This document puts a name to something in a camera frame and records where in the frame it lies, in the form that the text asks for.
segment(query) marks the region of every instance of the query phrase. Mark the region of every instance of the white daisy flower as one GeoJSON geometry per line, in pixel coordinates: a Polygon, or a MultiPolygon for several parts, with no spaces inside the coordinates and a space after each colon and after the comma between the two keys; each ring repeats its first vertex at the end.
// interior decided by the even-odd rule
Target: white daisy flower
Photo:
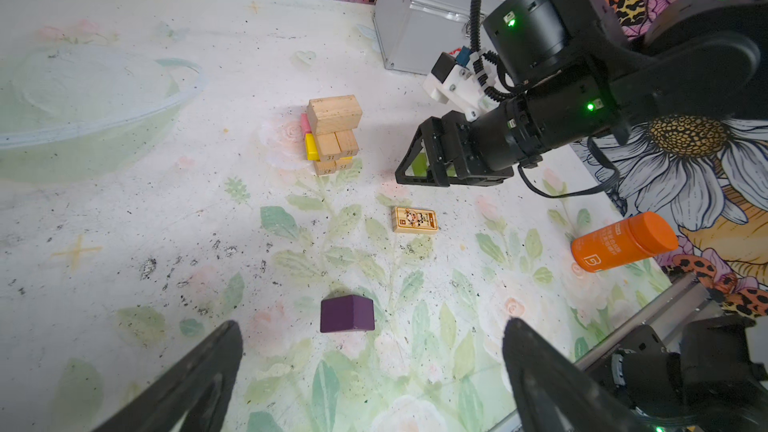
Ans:
{"type": "MultiPolygon", "coordinates": [[[[612,136],[595,141],[621,171],[619,196],[635,196],[639,212],[669,204],[676,223],[691,231],[711,227],[719,216],[746,224],[744,211],[723,194],[729,184],[768,210],[768,122],[661,117],[634,127],[626,145],[612,136]]],[[[579,155],[600,165],[585,147],[579,155]]],[[[604,181],[611,174],[600,168],[595,175],[604,181]]]]}

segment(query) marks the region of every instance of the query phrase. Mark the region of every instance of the floral tablecloth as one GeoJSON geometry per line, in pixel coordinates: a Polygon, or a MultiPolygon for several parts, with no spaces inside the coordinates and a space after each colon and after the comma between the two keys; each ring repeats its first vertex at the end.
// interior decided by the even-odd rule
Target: floral tablecloth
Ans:
{"type": "MultiPolygon", "coordinates": [[[[571,239],[620,218],[606,196],[547,200],[517,178],[397,185],[416,126],[447,109],[420,77],[381,67],[365,6],[5,0],[0,12],[23,31],[0,40],[0,60],[20,44],[97,43],[191,60],[208,78],[181,111],[125,132],[135,149],[0,153],[8,430],[90,430],[227,319],[245,347],[230,432],[487,430],[514,409],[510,317],[575,360],[669,286],[651,261],[574,264],[571,239]],[[347,93],[364,110],[360,154],[317,178],[299,115],[347,93]],[[434,209],[441,231],[393,234],[397,205],[434,209]],[[373,299],[376,330],[321,334],[320,302],[348,293],[373,299]]],[[[543,164],[532,178],[547,190],[594,184],[569,148],[543,164]]]]}

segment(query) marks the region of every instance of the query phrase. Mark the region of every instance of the orange bottle cap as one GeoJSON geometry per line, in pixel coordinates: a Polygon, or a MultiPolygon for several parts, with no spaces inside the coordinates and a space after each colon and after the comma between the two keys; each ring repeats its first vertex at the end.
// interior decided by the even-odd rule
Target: orange bottle cap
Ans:
{"type": "Polygon", "coordinates": [[[640,246],[653,255],[672,252],[677,248],[677,235],[656,212],[643,212],[630,217],[628,225],[640,246]]]}

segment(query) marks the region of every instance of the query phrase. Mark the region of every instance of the heart design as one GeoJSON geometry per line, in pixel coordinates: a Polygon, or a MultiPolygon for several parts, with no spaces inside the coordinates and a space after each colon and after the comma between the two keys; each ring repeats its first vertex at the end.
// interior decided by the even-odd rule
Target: heart design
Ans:
{"type": "Polygon", "coordinates": [[[299,50],[296,52],[296,58],[311,66],[315,62],[317,54],[312,52],[312,50],[299,50]]]}

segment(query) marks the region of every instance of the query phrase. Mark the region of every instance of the black strap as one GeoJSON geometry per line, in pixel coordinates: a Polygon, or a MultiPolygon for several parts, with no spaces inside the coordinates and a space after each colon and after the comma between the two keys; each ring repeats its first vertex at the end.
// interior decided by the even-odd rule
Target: black strap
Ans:
{"type": "Polygon", "coordinates": [[[591,196],[592,194],[597,194],[598,192],[606,192],[607,190],[610,190],[613,186],[618,184],[619,178],[621,175],[621,172],[619,172],[619,169],[614,165],[613,162],[608,160],[608,158],[603,154],[603,151],[600,150],[600,147],[598,147],[598,144],[594,143],[594,139],[590,136],[587,139],[587,148],[590,152],[592,152],[592,155],[594,158],[600,162],[600,165],[605,168],[609,168],[610,170],[614,171],[614,174],[608,178],[605,182],[602,182],[601,184],[596,185],[595,187],[588,188],[586,190],[580,190],[578,192],[571,192],[569,194],[562,194],[560,196],[550,196],[546,192],[542,192],[538,188],[536,188],[533,184],[531,184],[531,181],[528,180],[528,178],[525,176],[525,172],[523,172],[523,168],[520,164],[518,164],[518,173],[520,174],[520,177],[523,179],[523,182],[525,182],[525,185],[528,186],[533,192],[536,192],[542,197],[546,198],[565,198],[565,197],[576,197],[576,196],[591,196]]]}

